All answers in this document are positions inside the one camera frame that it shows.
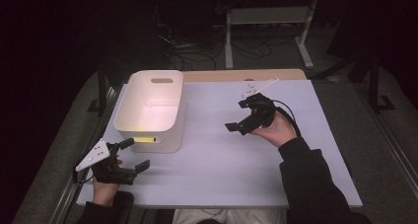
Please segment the gray surface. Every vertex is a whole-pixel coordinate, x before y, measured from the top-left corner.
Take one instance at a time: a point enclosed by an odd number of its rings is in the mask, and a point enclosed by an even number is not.
[[[87,112],[97,97],[96,76],[80,91],[19,209],[14,223],[48,223],[63,189],[71,179],[72,168],[98,120]]]
[[[418,201],[353,86],[314,83],[314,87],[363,201],[364,206],[356,211],[373,223],[418,220]]]

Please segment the yellow tape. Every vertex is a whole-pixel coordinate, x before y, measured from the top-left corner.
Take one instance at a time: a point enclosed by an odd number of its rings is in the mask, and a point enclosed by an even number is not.
[[[155,137],[134,137],[135,142],[155,142],[157,139]]]

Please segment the metal stand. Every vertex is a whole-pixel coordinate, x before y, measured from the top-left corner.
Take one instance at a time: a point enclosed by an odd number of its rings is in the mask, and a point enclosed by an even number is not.
[[[308,69],[312,69],[314,64],[305,47],[305,40],[311,26],[316,2],[317,0],[312,0],[310,6],[302,7],[232,9],[227,14],[226,68],[234,68],[231,48],[231,25],[303,23],[303,30],[298,37],[295,37],[295,41],[305,66]]]

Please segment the person's left hand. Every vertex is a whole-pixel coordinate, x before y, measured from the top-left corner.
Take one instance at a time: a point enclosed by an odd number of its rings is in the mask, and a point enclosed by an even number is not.
[[[113,206],[113,199],[119,190],[119,184],[104,184],[93,178],[94,196],[93,203],[101,206]]]

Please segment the person's right hand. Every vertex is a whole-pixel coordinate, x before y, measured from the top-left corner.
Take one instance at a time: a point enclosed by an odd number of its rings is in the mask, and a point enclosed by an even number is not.
[[[261,126],[253,130],[250,134],[260,136],[276,147],[280,147],[289,140],[296,138],[296,132],[287,118],[276,111],[273,122],[270,126]]]

